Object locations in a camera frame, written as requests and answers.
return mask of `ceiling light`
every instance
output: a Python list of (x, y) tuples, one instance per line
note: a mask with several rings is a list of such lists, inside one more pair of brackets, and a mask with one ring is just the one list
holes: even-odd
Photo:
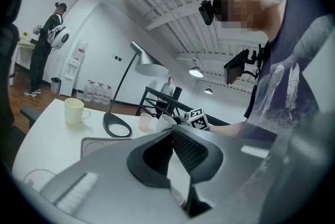
[(212, 89), (207, 88), (207, 89), (205, 90), (205, 93), (212, 95), (212, 94), (213, 94), (213, 91), (212, 91)]
[(189, 70), (189, 73), (195, 77), (204, 77), (199, 67), (193, 67)]

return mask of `lamp arm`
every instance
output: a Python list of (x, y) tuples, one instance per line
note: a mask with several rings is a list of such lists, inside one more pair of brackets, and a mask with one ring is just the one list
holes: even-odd
[(116, 98), (116, 96), (117, 96), (117, 93), (119, 93), (121, 84), (123, 83), (123, 81), (124, 81), (124, 79), (125, 79), (125, 77), (126, 77), (128, 71), (129, 71), (129, 69), (130, 69), (130, 66), (131, 66), (132, 63), (134, 62), (134, 60), (135, 60), (135, 58), (136, 58), (136, 56), (137, 56), (137, 52), (138, 52), (138, 50), (136, 51), (135, 55), (133, 56), (132, 60), (130, 61), (129, 65), (128, 65), (127, 69), (126, 69), (126, 72), (124, 73), (124, 76), (122, 77), (121, 82), (119, 83), (119, 86), (117, 87), (117, 90), (116, 90), (116, 92), (115, 92), (114, 98), (113, 98), (113, 100), (112, 100), (111, 103), (110, 103), (109, 113), (111, 113), (111, 108), (113, 107), (113, 104), (114, 104), (115, 98)]

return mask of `desk lamp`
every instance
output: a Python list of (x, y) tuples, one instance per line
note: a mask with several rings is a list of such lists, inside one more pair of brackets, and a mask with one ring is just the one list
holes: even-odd
[[(112, 114), (111, 109), (112, 109), (113, 104), (115, 102), (115, 98), (116, 98), (116, 96), (117, 96), (117, 94), (120, 90), (121, 84), (124, 81), (124, 79), (127, 75), (127, 72), (129, 71), (129, 68), (132, 65), (132, 63), (134, 62), (136, 56), (139, 56), (139, 59), (138, 59), (137, 65), (135, 67), (135, 71), (139, 74), (142, 74), (142, 75), (145, 75), (145, 76), (161, 76), (161, 75), (166, 75), (169, 72), (169, 70), (166, 67), (164, 67), (153, 56), (148, 54), (137, 43), (131, 42), (130, 47), (134, 50), (135, 55), (133, 56), (132, 60), (130, 61), (129, 65), (128, 65), (125, 73), (124, 73), (124, 76), (122, 77), (121, 82), (120, 82), (119, 86), (117, 87), (114, 98), (110, 103), (109, 111), (107, 113), (105, 113), (104, 119), (103, 119), (103, 125), (104, 125), (105, 131), (113, 138), (120, 138), (120, 137), (126, 138), (126, 137), (131, 136), (132, 131), (131, 131), (130, 126), (125, 121), (123, 121), (122, 119), (120, 119), (116, 115)], [(118, 135), (114, 134), (109, 129), (109, 126), (113, 125), (113, 124), (122, 125), (122, 126), (126, 127), (129, 131), (129, 133), (126, 136), (118, 136)]]

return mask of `cup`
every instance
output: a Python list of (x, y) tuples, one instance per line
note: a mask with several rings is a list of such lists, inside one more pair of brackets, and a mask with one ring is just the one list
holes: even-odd
[(161, 132), (165, 129), (170, 129), (170, 128), (172, 128), (173, 125), (176, 125), (176, 124), (177, 124), (177, 122), (174, 119), (172, 119), (172, 117), (170, 117), (166, 114), (163, 114), (159, 118), (159, 120), (156, 124), (155, 131)]
[(140, 121), (138, 123), (138, 128), (142, 131), (146, 131), (151, 122), (152, 116), (147, 113), (141, 113)]
[(87, 116), (83, 118), (84, 103), (76, 98), (68, 98), (65, 100), (65, 122), (69, 125), (77, 125), (82, 122), (82, 120), (88, 118), (91, 112), (85, 110), (88, 113)]

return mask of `wooden floor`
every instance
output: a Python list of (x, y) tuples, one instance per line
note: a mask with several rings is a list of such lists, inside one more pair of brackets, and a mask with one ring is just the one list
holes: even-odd
[[(60, 96), (50, 92), (50, 86), (43, 85), (41, 94), (37, 97), (27, 97), (23, 91), (30, 88), (29, 74), (20, 68), (15, 67), (16, 76), (14, 77), (13, 86), (9, 86), (8, 94), (12, 111), (15, 116), (15, 126), (22, 130), (25, 134), (29, 131), (29, 121), (20, 113), (22, 107), (32, 107), (36, 111), (43, 112), (46, 107), (55, 99), (66, 100), (68, 97)], [(95, 102), (84, 102), (85, 108), (100, 111), (108, 111), (108, 105)], [(113, 113), (135, 115), (137, 107), (115, 104), (112, 108)]]

